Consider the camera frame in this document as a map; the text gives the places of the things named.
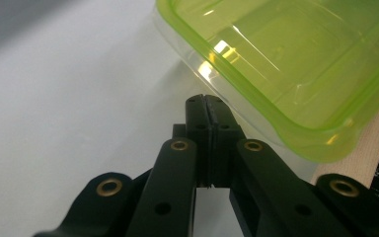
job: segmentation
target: brass ring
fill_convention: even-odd
[[[179,150],[179,151],[187,150],[189,148],[189,144],[186,143],[185,141],[178,140],[178,141],[172,142],[171,148],[174,150]]]
[[[331,186],[332,190],[342,196],[349,198],[356,198],[359,196],[359,189],[347,181],[332,180],[329,183],[329,186]]]
[[[247,141],[245,142],[245,148],[250,151],[261,151],[264,147],[257,141]]]
[[[114,184],[113,189],[105,189],[104,186],[108,184]],[[100,182],[97,186],[97,194],[101,197],[111,197],[116,195],[122,188],[122,182],[118,179],[109,178]]]

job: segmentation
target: hole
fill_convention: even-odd
[[[296,205],[295,210],[297,211],[297,213],[299,213],[301,215],[305,215],[305,216],[312,214],[312,210],[309,208],[309,206],[304,205],[304,204]]]
[[[122,182],[118,179],[110,178],[100,182],[97,186],[97,194],[101,197],[111,197],[116,195],[122,188]]]
[[[251,151],[261,151],[263,146],[257,141],[247,141],[245,143],[245,148]]]
[[[359,196],[359,190],[356,186],[352,185],[350,182],[343,180],[332,180],[329,186],[337,192],[338,194],[349,197],[356,198]]]
[[[159,215],[166,215],[171,212],[171,206],[167,202],[161,202],[155,206],[155,212]]]
[[[204,129],[206,129],[207,127],[206,127],[205,125],[203,125],[203,124],[199,124],[199,125],[196,126],[196,128],[197,128],[197,129],[200,129],[200,130],[204,130]]]
[[[187,150],[189,148],[189,144],[184,141],[174,141],[171,144],[171,148],[174,150]]]

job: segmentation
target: container lid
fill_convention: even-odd
[[[157,9],[304,158],[341,159],[379,110],[379,1],[158,0]]]

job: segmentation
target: green plastic container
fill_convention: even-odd
[[[157,11],[193,71],[304,158],[343,158],[379,110],[379,0],[157,0]]]

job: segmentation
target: plastic container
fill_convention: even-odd
[[[318,162],[379,110],[379,0],[157,0],[184,62],[251,126]]]

